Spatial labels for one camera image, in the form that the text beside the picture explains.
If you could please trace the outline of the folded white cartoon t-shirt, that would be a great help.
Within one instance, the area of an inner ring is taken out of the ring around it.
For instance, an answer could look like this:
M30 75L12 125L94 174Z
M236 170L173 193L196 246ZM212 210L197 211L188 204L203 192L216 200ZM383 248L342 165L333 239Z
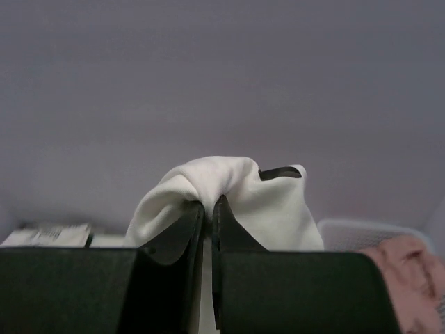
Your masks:
M41 225L13 231L1 247L74 247L84 248L90 236L91 226Z

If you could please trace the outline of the white t-shirt with red-black print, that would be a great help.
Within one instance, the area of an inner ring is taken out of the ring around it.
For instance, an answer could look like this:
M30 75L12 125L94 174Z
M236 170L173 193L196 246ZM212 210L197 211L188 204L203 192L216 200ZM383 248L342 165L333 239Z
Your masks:
M140 201L123 244L142 246L176 222L186 202L208 219L221 196L241 226L269 251L321 251L323 240L305 202L301 165L262 171L248 157L202 157L177 166Z

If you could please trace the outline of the pink t-shirt in basket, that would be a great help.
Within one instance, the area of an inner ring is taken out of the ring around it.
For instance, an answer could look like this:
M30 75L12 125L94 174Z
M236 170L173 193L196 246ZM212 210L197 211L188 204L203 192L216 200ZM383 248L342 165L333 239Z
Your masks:
M360 250L385 280L403 333L441 333L444 261L412 235L401 235Z

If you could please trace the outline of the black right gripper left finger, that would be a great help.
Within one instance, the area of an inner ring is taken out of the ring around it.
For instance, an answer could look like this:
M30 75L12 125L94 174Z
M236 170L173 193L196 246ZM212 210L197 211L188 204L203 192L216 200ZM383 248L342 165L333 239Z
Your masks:
M2 333L196 333L204 208L138 248L1 250Z

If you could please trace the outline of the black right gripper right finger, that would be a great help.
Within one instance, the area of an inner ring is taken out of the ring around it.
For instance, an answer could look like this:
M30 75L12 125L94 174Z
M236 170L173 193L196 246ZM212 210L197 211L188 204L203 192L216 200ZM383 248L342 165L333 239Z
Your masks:
M212 217L212 297L221 333L399 333L382 274L359 253L265 249L226 197Z

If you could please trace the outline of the white perforated plastic basket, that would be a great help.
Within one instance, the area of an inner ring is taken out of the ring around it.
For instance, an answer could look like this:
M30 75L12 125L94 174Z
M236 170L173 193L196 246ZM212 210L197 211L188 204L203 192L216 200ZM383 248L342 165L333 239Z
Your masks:
M384 240L407 235L421 240L430 254L437 255L430 237L414 228L345 218L323 219L318 222L317 228L324 250L330 253L360 251L376 247Z

